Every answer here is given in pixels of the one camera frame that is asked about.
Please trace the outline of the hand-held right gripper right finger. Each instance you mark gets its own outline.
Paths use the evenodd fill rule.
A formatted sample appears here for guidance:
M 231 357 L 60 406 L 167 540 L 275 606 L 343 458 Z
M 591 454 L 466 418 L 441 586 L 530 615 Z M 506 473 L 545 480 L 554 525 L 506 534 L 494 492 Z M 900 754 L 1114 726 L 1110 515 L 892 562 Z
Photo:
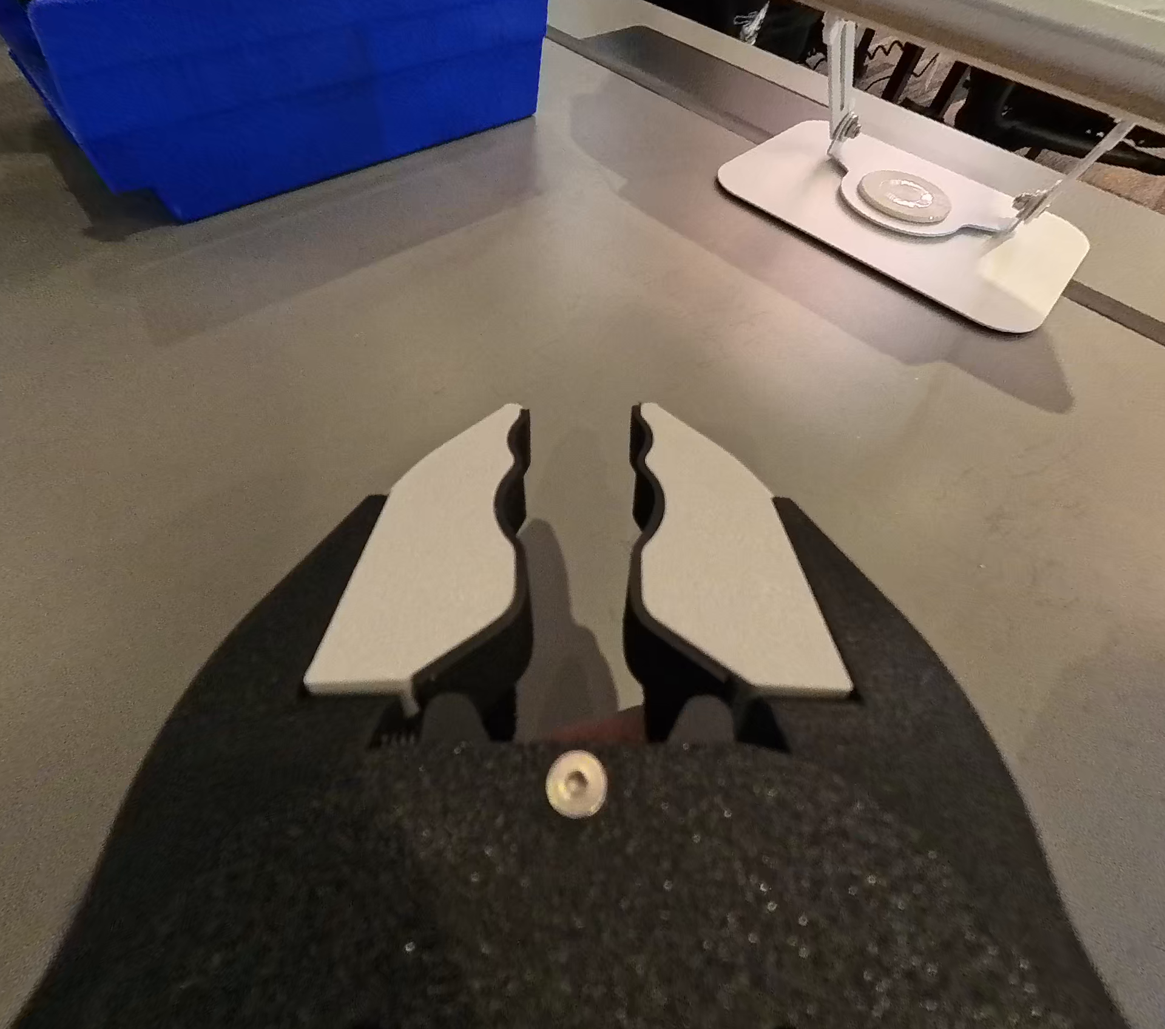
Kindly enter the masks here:
M 776 496 L 656 402 L 631 410 L 633 542 L 623 651 L 649 725 L 694 697 L 846 702 L 854 681 Z

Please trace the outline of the blue plastic bin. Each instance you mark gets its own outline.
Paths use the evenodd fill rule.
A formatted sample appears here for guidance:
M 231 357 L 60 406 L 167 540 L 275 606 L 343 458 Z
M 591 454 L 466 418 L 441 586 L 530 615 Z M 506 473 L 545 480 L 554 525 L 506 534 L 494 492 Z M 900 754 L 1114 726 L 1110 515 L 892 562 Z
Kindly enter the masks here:
M 549 0 L 2 0 L 111 192 L 195 221 L 532 117 Z

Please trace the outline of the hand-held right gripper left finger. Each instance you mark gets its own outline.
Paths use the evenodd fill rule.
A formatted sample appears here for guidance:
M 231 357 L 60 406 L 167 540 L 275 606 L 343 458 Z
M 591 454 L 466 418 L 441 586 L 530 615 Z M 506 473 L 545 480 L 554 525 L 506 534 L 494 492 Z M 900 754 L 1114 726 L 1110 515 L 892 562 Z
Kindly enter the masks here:
M 532 657 L 517 535 L 530 415 L 511 402 L 400 477 L 303 678 L 313 697 L 384 697 L 415 716 L 463 695 L 513 712 Z

